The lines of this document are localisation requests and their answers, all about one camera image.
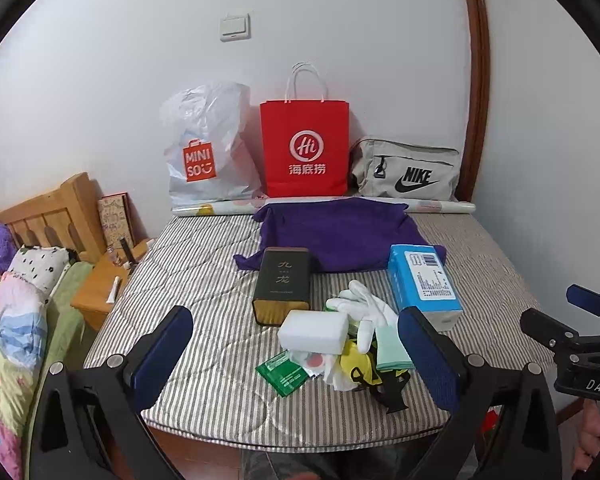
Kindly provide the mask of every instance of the blue tissue box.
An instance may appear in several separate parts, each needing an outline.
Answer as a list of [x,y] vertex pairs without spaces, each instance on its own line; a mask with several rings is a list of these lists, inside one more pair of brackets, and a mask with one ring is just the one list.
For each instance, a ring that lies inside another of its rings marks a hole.
[[417,306],[438,332],[453,328],[462,306],[432,246],[392,245],[387,271],[398,310]]

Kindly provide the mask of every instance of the nike bag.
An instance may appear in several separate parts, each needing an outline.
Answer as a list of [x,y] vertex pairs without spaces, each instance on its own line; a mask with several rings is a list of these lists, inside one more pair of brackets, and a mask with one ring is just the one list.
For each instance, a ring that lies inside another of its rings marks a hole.
[[238,83],[185,90],[162,105],[165,130],[177,139],[164,151],[172,210],[260,194],[258,172],[240,137],[248,112],[249,88]]
[[[289,98],[291,83],[301,70],[312,72],[320,81],[320,100]],[[326,93],[313,65],[298,63],[286,82],[285,99],[260,105],[269,196],[339,196],[346,192],[349,104],[329,101]]]
[[450,200],[458,184],[460,153],[362,139],[351,150],[351,172],[362,196]]

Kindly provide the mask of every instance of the small bottle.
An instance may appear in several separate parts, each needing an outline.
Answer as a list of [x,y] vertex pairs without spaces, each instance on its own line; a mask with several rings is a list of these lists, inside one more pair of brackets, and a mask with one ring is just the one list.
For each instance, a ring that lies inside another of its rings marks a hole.
[[107,246],[107,254],[109,255],[109,260],[111,260],[112,264],[114,264],[116,267],[122,266],[122,260],[120,259],[120,256],[118,256],[118,252],[115,250],[113,245]]

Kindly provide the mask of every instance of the barcode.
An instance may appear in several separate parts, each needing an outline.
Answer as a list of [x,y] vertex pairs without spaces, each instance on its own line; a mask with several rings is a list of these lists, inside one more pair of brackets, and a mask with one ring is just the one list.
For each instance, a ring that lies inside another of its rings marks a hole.
[[436,261],[436,257],[433,254],[423,254],[422,257],[424,259],[424,262],[429,267],[437,267],[438,266],[438,262]]
[[442,298],[455,299],[453,292],[446,288],[432,288],[431,290],[423,290],[422,293],[428,298],[436,298],[437,300]]

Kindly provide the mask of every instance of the white sponge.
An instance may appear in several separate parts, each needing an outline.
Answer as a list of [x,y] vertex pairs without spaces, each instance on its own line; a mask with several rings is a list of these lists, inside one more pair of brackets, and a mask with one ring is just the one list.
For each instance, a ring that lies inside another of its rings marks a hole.
[[344,312],[291,310],[278,330],[278,340],[286,350],[340,355],[348,328]]

